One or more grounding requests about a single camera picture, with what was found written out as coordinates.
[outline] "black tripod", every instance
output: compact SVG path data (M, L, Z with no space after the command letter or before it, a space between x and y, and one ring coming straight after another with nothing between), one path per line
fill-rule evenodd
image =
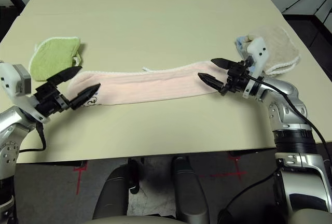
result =
M290 9L292 6L294 6L294 5L295 5L296 3L298 3L299 1L301 1L301 0L297 0L297 1L295 1L295 2L292 3L290 6L286 7L281 13L286 12L288 9ZM320 8L326 3L326 1L327 1L327 0L324 0L324 1L319 5L319 7L318 7L318 8L316 9L316 11L314 12L314 15L320 10ZM327 13L327 15L326 15L324 21L322 22L322 24L324 24L324 23L326 22L327 18L329 17L329 15L330 15L331 13L332 13L332 8L331 8L330 11ZM318 33L319 33L319 32L317 31L316 34L315 34L315 36L314 36L314 38L312 39L312 41L311 41L309 47L312 46L313 42L315 41L316 37L318 36Z

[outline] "red tape marking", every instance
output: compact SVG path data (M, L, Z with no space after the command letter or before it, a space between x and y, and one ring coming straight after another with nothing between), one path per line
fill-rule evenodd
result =
M81 176L82 176L82 171L86 171L88 168L88 162L85 163L83 167L76 167L73 169L73 171L78 171L78 179L77 179L77 186L76 186L76 195L79 193L79 186L81 184Z

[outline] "gray floor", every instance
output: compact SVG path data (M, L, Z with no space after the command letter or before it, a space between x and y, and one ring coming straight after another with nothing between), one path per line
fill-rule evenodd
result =
M1 10L0 40L7 32L16 12ZM311 42L316 29L308 21L289 21L306 45ZM325 73L332 80L332 46L318 35L309 48ZM128 215L174 215L174 190L170 179L172 156L146 158L145 177L141 190L130 195ZM234 159L226 152L191 154L192 167L199 175L210 208L211 223L216 223L219 210L241 189L264 178L274 168L274 151L264 151L241 156L239 177ZM78 171L71 166L18 164L16 197L21 224L26 223L83 223L92 218L94 206L105 179L126 159L91 160L82 171L80 190L77 191ZM264 206L273 203L272 180L252 189L230 208L242 223L259 223Z

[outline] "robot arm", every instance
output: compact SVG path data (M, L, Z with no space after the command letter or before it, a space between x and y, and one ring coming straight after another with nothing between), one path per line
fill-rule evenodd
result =
M244 98L252 96L268 109L276 145L275 159L279 168L274 175L276 204L289 215L305 208L332 213L331 186L323 159L317 154L311 126L292 109L283 95L267 84L281 90L306 118L307 110L298 98L296 87L262 73L255 78L249 76L251 72L248 68L255 64L252 57L238 63L226 59L211 61L227 69L228 78L227 83L223 84L211 75L199 73L198 76L207 85L223 96L228 91L246 92Z
M70 67L47 79L30 97L31 79L22 65L0 63L0 83L15 106L0 114L0 223L16 223L13 176L20 146L26 135L37 129L42 149L46 148L43 123L49 116L66 109L76 110L91 98L100 84L88 87L71 101L57 90L57 85L73 78L81 67Z

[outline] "black cable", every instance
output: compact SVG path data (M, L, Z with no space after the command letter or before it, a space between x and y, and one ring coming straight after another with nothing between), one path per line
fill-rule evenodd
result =
M43 145L42 148L39 148L39 149L25 149L25 150L20 150L20 153L23 153L23 152L27 152L27 151L43 151L46 149L46 140L45 140L45 136L44 136L44 126L43 126L43 123L41 122L37 122L36 123L36 130L39 134L39 137L41 139L41 143Z
M224 208L223 211L225 212L225 211L230 207L230 205L231 205L231 204L232 204L237 198L239 198L242 194L246 193L248 190L250 190L250 189L256 187L257 185L260 185L260 184L262 184L262 183L265 183L266 181L268 181L269 179L271 179L271 178L274 176L274 174L275 174L278 170L279 170L279 168L276 168L276 169L273 171L272 174L268 175L268 176L265 177L264 179L262 179L262 180L260 180L260 181L258 181L258 182L256 182L256 183L254 183L254 184L251 184L250 186L248 186L248 187L246 187L245 189L243 189L240 193L238 193L235 197L233 197L232 200L230 200L230 202L227 204L227 206ZM220 220L222 219L222 215L223 215L223 214L224 214L224 213L221 214L221 216L220 216L220 218L219 218L217 224L220 223Z
M287 95L286 93L284 93L283 91L281 91L279 88L277 88L277 87L275 87L275 86L273 86L273 85L271 85L271 84L268 84L268 83L266 83L266 82L264 82L264 81L258 80L258 79L254 78L254 77L252 77L252 76L250 76L250 75L248 75L248 74L247 74L246 76L248 77L248 79L253 80L253 81L255 81L255 82L259 83L259 84L265 85L265 86L267 86L267 87L269 87L269 88L275 90L277 93L281 94L281 95L284 97L284 99L287 101L287 103L289 104L289 106L292 108L292 110L293 110L293 111L294 111L294 112L295 112L300 118L302 118L302 119L303 119L308 125L310 125L311 128L317 133L318 137L320 137L320 139L321 139L321 141L322 141L322 144L323 144L323 146L324 146L324 148L325 148L325 150L326 150L326 153L327 153L327 156L328 156L329 160L332 161L332 160L331 160L330 153L329 153L329 151L328 151L328 149L327 149L326 141L325 141L324 137L322 136L322 134L320 133L320 131L318 130L318 128L317 128L317 127L316 127L316 126L315 126L315 125L314 125L309 119L307 119L302 113L300 113L300 111L299 111L298 109L296 109L296 107L295 107L294 104L291 102L291 100L288 98L288 95Z

